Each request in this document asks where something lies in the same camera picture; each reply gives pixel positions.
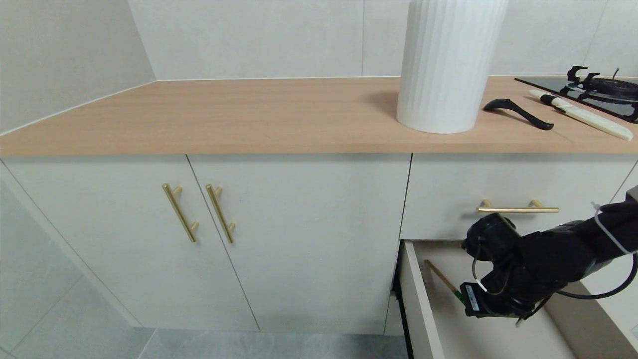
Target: knife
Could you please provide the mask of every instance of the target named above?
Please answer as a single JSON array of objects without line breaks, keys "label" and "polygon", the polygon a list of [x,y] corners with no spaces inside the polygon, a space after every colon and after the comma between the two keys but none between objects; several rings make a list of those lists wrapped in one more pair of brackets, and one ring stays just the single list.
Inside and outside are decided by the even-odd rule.
[{"label": "knife", "polygon": [[634,134],[627,127],[600,117],[585,109],[581,109],[580,107],[576,107],[558,96],[535,89],[530,90],[530,95],[548,106],[554,106],[557,111],[571,118],[577,119],[582,123],[586,123],[593,128],[618,137],[619,139],[631,141],[634,138]]}]

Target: white vase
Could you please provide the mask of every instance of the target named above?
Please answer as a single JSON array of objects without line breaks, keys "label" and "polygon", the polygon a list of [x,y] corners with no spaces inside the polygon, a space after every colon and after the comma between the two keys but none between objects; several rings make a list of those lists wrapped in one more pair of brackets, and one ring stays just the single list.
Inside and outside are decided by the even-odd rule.
[{"label": "white vase", "polygon": [[397,120],[423,132],[472,129],[508,0],[414,0]]}]

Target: gold bar handle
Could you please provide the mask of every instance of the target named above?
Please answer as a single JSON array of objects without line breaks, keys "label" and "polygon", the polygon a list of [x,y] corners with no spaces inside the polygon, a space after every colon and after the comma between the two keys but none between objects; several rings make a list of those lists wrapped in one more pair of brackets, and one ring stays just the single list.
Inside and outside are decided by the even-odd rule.
[{"label": "gold bar handle", "polygon": [[226,224],[226,218],[224,217],[224,213],[221,212],[221,207],[217,200],[217,197],[221,194],[221,186],[213,189],[212,185],[206,185],[206,192],[208,192],[208,196],[211,198],[212,207],[215,208],[215,213],[217,213],[217,217],[221,222],[226,238],[228,238],[228,243],[233,244],[233,230],[235,229],[235,222]]},{"label": "gold bar handle", "polygon": [[188,239],[191,240],[191,242],[195,243],[195,236],[193,236],[193,231],[197,229],[197,227],[199,227],[199,222],[194,221],[193,224],[189,226],[186,222],[186,218],[184,218],[184,214],[182,213],[179,204],[175,200],[175,196],[182,192],[182,187],[177,186],[175,187],[175,189],[171,189],[168,183],[164,183],[161,187],[164,188],[164,193],[166,193],[168,201],[173,206],[173,209],[177,214],[177,218],[179,218],[179,222],[181,222],[181,224],[184,226],[184,230],[186,231],[186,234],[188,234]]},{"label": "gold bar handle", "polygon": [[544,207],[540,202],[532,199],[527,207],[494,207],[490,201],[484,199],[477,207],[477,213],[559,213],[558,207]]}]

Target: open drawer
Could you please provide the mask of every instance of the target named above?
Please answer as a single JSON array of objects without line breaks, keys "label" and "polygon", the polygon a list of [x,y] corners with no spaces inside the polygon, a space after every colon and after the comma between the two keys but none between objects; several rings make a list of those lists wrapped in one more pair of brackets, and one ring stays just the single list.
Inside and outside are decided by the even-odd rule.
[{"label": "open drawer", "polygon": [[[399,298],[407,328],[406,336],[409,337],[415,359],[636,357],[633,347],[619,331],[611,330],[610,333],[609,323],[601,328],[598,328],[600,321],[591,323],[591,318],[604,313],[600,307],[589,307],[584,312],[557,308],[559,313],[556,322],[543,308],[519,328],[515,327],[516,319],[467,317],[463,304],[425,264],[426,259],[430,260],[456,286],[470,281],[471,257],[461,249],[460,244],[460,241],[401,243]],[[479,277],[489,270],[490,263],[477,263]],[[576,302],[596,305],[596,301]],[[592,331],[606,331],[602,335],[605,340],[582,340],[584,328],[581,323],[590,324],[586,330],[592,337],[597,337],[597,333]],[[592,345],[598,346],[594,350],[596,353],[591,352]]]}]

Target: black handle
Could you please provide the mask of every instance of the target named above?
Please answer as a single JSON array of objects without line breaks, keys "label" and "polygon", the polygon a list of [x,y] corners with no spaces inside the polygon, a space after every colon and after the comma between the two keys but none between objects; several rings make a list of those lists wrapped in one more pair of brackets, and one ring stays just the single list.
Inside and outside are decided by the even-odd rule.
[{"label": "black handle", "polygon": [[553,123],[547,123],[545,121],[542,121],[541,119],[536,118],[529,112],[520,108],[520,106],[518,106],[516,103],[514,103],[514,101],[510,100],[509,98],[497,98],[493,101],[490,101],[487,105],[485,105],[485,107],[483,107],[483,109],[485,111],[492,111],[496,109],[512,110],[518,113],[519,115],[521,115],[522,117],[524,117],[536,128],[539,128],[545,131],[549,131],[552,128],[554,128]]}]

